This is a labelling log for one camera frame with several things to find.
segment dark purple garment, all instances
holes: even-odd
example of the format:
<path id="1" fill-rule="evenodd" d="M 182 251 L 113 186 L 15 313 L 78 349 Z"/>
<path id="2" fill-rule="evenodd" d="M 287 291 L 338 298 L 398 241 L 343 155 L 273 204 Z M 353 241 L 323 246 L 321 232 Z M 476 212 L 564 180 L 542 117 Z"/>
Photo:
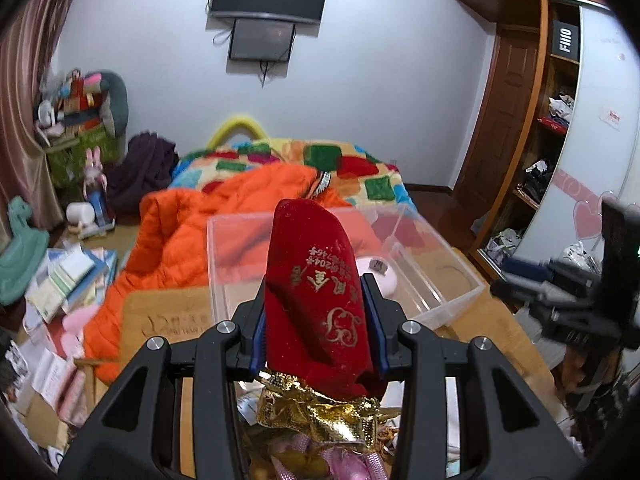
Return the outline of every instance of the dark purple garment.
<path id="1" fill-rule="evenodd" d="M 142 197 L 167 188 L 177 163 L 175 143 L 155 132 L 137 134 L 122 164 L 105 172 L 109 206 L 116 214 L 139 214 Z"/>

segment baseboard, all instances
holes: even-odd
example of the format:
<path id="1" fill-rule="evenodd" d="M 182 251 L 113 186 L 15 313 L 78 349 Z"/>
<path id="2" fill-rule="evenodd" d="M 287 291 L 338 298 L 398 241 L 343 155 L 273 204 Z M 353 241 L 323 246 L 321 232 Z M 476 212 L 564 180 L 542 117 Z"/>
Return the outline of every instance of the baseboard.
<path id="1" fill-rule="evenodd" d="M 453 190 L 447 186 L 431 186 L 430 184 L 408 184 L 404 183 L 407 191 L 430 191 L 432 193 L 446 193 L 450 195 Z"/>

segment wooden floor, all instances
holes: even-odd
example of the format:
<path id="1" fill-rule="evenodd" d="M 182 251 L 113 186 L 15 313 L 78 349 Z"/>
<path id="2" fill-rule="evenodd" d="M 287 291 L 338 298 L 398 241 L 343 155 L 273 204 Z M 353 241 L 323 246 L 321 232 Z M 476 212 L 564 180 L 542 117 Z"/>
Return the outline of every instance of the wooden floor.
<path id="1" fill-rule="evenodd" d="M 475 218 L 455 198 L 433 191 L 409 191 L 409 196 L 418 212 L 450 245 L 468 253 L 476 239 L 470 230 Z"/>

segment red velvet pouch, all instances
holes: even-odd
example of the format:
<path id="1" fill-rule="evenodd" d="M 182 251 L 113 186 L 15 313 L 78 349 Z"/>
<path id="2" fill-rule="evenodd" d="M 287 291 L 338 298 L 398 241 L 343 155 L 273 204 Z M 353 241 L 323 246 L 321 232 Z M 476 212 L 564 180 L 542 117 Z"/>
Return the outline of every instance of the red velvet pouch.
<path id="1" fill-rule="evenodd" d="M 339 220 L 312 200 L 281 200 L 265 276 L 267 366 L 336 400 L 381 397 L 360 280 Z"/>

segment gold wrapper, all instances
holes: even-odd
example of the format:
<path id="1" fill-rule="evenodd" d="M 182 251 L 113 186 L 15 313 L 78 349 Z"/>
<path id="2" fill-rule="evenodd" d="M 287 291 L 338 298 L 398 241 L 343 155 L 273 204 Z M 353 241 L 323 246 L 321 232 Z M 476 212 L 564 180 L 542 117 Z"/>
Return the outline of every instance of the gold wrapper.
<path id="1" fill-rule="evenodd" d="M 305 433 L 319 444 L 374 451 L 378 423 L 400 414 L 399 408 L 381 408 L 372 397 L 348 402 L 331 399 L 296 376 L 280 372 L 262 371 L 258 380 L 264 384 L 258 401 L 258 423 Z"/>

